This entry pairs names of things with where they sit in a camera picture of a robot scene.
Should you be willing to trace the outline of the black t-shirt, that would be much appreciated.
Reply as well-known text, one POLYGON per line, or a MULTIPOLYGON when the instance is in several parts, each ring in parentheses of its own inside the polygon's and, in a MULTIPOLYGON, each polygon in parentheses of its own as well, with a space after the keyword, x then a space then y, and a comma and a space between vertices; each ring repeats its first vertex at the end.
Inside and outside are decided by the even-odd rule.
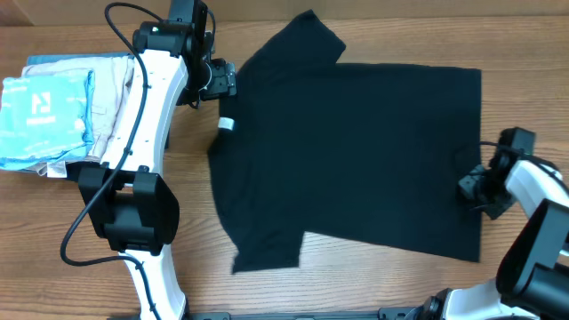
POLYGON ((478 261, 458 183, 480 162, 482 73, 343 63, 312 11, 237 72, 208 151, 235 272, 296 268, 306 233, 478 261))

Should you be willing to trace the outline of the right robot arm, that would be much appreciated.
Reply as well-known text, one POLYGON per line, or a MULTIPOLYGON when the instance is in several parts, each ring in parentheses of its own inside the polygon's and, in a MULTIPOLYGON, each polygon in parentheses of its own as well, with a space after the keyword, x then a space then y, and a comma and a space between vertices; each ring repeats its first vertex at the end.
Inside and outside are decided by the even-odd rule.
POLYGON ((568 187, 559 169, 534 155, 536 135, 519 127, 501 132, 487 167, 459 182, 463 197, 492 218, 519 204, 528 219, 494 279, 445 289, 407 313, 409 319, 566 319, 568 187))

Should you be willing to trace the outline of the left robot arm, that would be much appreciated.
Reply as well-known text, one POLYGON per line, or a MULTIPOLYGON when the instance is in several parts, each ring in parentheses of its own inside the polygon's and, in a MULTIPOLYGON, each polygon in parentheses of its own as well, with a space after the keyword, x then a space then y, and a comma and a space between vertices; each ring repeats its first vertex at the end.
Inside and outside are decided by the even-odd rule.
POLYGON ((140 319, 188 319, 172 242, 180 221, 177 198, 164 181, 164 152, 174 110, 236 95, 234 64, 215 59, 215 24, 202 1, 173 1, 124 43, 134 57, 132 87, 115 123, 115 137, 97 165, 85 165, 78 187, 85 208, 60 246, 69 265, 69 240, 88 217, 96 235, 125 263, 140 302, 140 319))

